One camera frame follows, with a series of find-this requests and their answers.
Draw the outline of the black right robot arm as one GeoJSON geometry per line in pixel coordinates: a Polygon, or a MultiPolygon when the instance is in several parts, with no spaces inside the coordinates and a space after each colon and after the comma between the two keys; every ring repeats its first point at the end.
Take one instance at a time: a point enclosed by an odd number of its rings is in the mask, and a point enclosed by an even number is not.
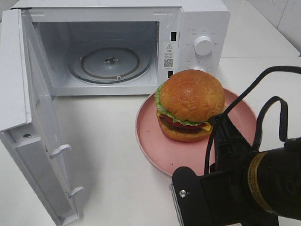
{"type": "Polygon", "coordinates": [[[301,218],[301,140],[259,151],[262,126],[257,121],[255,138],[248,143],[228,116],[214,120],[215,163],[200,180],[201,220],[205,226],[277,226],[278,217],[301,218]]]}

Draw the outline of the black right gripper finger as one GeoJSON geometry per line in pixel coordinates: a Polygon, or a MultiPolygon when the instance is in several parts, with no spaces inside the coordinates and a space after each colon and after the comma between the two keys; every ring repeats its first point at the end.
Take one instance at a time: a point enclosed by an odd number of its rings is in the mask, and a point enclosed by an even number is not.
{"type": "Polygon", "coordinates": [[[214,157],[218,170],[232,170],[246,157],[251,145],[234,126],[230,118],[221,114],[210,118],[215,129],[214,157]]]}
{"type": "Polygon", "coordinates": [[[209,169],[210,169],[210,174],[216,173],[218,171],[215,163],[211,164],[209,169]]]}

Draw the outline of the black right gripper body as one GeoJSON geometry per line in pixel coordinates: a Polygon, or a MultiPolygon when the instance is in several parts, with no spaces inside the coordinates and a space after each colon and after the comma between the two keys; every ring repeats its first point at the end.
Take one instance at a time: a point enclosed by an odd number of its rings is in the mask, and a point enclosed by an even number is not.
{"type": "Polygon", "coordinates": [[[200,177],[213,226],[277,226],[278,217],[261,199],[257,183],[263,155],[252,148],[234,169],[218,169],[200,177]]]}

